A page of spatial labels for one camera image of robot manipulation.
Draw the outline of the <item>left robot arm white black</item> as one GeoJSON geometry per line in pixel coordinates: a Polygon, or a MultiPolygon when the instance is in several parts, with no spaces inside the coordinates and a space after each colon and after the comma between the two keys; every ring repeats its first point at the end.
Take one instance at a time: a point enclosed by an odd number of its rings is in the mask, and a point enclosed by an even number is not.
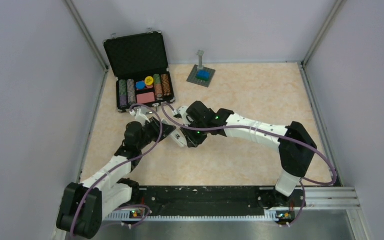
{"type": "Polygon", "coordinates": [[[72,182],[64,189],[57,229],[92,239],[110,213],[123,204],[136,206],[141,194],[132,185],[122,183],[123,177],[139,164],[145,147],[155,147],[176,129],[155,117],[128,123],[124,140],[111,160],[90,178],[72,182]]]}

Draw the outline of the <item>white remote control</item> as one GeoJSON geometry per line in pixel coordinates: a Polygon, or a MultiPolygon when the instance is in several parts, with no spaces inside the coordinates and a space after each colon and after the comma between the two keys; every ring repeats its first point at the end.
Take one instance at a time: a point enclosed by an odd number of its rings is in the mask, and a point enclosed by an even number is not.
{"type": "Polygon", "coordinates": [[[182,136],[182,133],[178,130],[173,131],[169,137],[181,148],[187,146],[187,140],[184,136],[182,136]]]}

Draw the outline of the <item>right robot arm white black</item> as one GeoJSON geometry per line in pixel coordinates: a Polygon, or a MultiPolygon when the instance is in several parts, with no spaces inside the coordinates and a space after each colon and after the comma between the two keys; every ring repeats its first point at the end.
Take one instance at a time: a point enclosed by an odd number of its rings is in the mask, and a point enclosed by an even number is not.
{"type": "Polygon", "coordinates": [[[278,152],[282,172],[274,187],[273,200],[279,206],[287,206],[293,200],[293,191],[306,176],[318,148],[305,127],[296,121],[290,125],[268,124],[225,108],[215,112],[201,101],[180,107],[177,117],[187,127],[182,131],[192,148],[201,145],[211,134],[248,140],[278,152]]]}

